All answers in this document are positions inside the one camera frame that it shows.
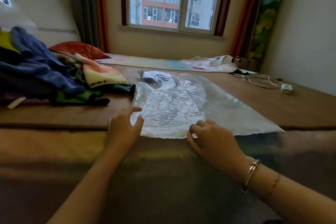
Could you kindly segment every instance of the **clothing tag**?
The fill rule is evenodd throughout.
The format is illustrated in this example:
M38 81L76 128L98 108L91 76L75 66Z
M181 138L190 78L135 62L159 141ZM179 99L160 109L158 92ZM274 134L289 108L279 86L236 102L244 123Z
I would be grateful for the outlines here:
M7 106L8 108L10 109L13 109L15 107L17 107L21 102L25 101L26 100L26 97L22 97L22 98L18 98L18 99L15 99L13 102L11 102L9 104L9 106Z

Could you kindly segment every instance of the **gray curtain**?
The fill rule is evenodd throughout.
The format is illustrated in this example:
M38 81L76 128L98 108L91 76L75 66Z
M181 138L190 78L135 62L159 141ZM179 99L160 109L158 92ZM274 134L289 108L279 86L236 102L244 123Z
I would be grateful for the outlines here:
M96 0L72 0L72 10L82 42L100 48Z

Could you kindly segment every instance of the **brown mat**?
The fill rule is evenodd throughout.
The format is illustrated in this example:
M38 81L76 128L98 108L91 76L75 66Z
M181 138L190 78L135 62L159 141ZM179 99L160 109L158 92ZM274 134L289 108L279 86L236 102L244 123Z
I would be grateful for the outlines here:
M137 80L140 69L114 66L130 83ZM195 73L201 75L235 96L285 130L336 129L336 97L294 85L292 95L279 89L263 89L225 73ZM18 106L0 107L0 127L66 128L106 130L107 121L120 109L128 107L132 98L105 95L111 102L107 107L89 106Z

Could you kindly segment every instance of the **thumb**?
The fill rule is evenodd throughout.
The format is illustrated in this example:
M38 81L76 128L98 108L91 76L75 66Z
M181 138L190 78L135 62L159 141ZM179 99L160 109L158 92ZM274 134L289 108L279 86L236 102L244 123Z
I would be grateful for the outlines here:
M199 148L199 146L197 145L197 143L195 143L193 136L191 135L191 133L188 131L187 132L187 142L190 146L190 148L198 155L201 156L202 152L201 149Z
M142 115L139 115L136 123L134 124L133 128L136 130L136 132L140 135L141 134L141 130L142 130L142 126L144 125L144 119L142 117Z

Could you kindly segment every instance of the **logo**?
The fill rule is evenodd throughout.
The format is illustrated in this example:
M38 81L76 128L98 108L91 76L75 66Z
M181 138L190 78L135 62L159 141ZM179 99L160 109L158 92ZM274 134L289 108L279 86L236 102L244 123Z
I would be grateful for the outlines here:
M0 0L0 2L7 7L12 7L12 2L10 0Z

